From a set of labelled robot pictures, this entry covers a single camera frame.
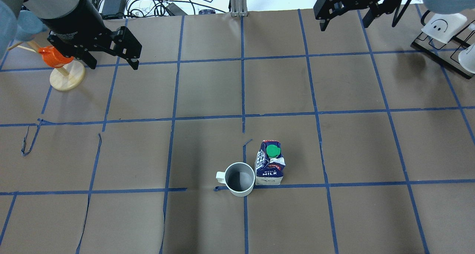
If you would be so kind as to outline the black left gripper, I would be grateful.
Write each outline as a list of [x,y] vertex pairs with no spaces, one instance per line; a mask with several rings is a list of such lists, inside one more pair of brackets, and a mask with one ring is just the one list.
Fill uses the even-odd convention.
[[97,59],[87,51],[119,56],[133,70],[138,70],[141,43],[127,27],[116,31],[107,28],[90,0],[79,0],[68,14],[47,19],[46,26],[53,33],[48,40],[62,55],[76,57],[90,69],[96,69]]

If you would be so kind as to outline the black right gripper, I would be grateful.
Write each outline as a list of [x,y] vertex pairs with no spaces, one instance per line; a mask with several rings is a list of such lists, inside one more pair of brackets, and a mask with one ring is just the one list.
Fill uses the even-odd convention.
[[363,17],[363,27],[370,27],[372,22],[382,14],[392,14],[402,0],[316,0],[314,4],[315,19],[320,22],[321,31],[325,31],[331,19],[346,12],[368,9]]

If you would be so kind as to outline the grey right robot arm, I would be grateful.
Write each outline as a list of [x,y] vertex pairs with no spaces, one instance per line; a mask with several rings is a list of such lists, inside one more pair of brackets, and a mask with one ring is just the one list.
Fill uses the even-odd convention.
[[[316,0],[314,18],[320,22],[321,31],[325,31],[330,20],[346,12],[366,9],[363,26],[367,28],[383,14],[394,13],[392,27],[395,27],[410,5],[411,0],[402,4],[402,0]],[[448,15],[474,9],[475,0],[422,0],[426,8],[438,14]]]

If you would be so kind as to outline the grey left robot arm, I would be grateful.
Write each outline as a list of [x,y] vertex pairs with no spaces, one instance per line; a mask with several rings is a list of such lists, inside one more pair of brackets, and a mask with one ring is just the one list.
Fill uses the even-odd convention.
[[107,28],[90,0],[1,0],[1,56],[19,30],[23,6],[51,31],[48,41],[63,56],[95,69],[97,60],[91,52],[105,52],[138,69],[141,43],[127,27]]

